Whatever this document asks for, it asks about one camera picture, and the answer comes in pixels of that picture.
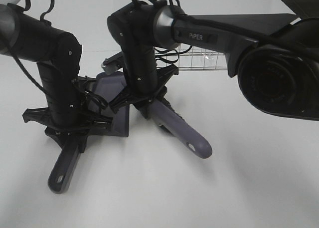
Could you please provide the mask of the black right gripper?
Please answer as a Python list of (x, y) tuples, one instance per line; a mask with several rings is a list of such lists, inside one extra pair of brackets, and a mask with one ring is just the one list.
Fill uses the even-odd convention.
[(173, 75), (178, 75), (179, 69), (171, 64), (167, 67), (154, 70), (146, 76), (136, 77), (135, 81), (130, 81), (113, 100), (109, 102), (109, 107), (113, 112), (118, 112), (120, 108), (134, 104), (134, 107), (145, 119), (150, 119), (148, 105), (156, 98), (164, 98), (167, 94), (167, 82)]

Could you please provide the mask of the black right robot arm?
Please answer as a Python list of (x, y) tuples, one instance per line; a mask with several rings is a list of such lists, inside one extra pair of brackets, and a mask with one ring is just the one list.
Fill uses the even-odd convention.
[(319, 20), (295, 14), (187, 15), (161, 0), (130, 3), (107, 18), (121, 47), (127, 86), (111, 102), (117, 112), (127, 104), (154, 99), (176, 72), (156, 68), (155, 48), (180, 44), (223, 53), (228, 75), (237, 77), (244, 97), (275, 116), (319, 118)]

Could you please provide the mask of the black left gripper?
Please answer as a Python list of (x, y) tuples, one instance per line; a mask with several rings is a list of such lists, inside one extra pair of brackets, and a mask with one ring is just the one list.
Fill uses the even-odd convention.
[(26, 109), (22, 114), (25, 123), (34, 121), (50, 129), (45, 129), (46, 136), (64, 147), (67, 133), (76, 134), (79, 153), (84, 153), (91, 129), (110, 129), (113, 118), (88, 109), (89, 101), (81, 98), (77, 101), (63, 103), (52, 98), (47, 99), (47, 107)]

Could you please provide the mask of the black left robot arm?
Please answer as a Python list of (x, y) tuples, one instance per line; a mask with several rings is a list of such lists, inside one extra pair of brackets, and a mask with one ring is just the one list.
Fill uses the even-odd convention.
[(0, 7), (0, 52), (18, 65), (23, 60), (36, 63), (41, 79), (38, 88), (46, 96), (47, 107), (27, 109), (22, 117), (46, 126), (62, 148), (74, 142), (83, 153), (92, 129), (110, 127), (110, 117), (88, 109), (89, 102), (100, 110), (108, 103), (89, 88), (92, 78), (79, 76), (82, 45), (73, 34), (9, 3)]

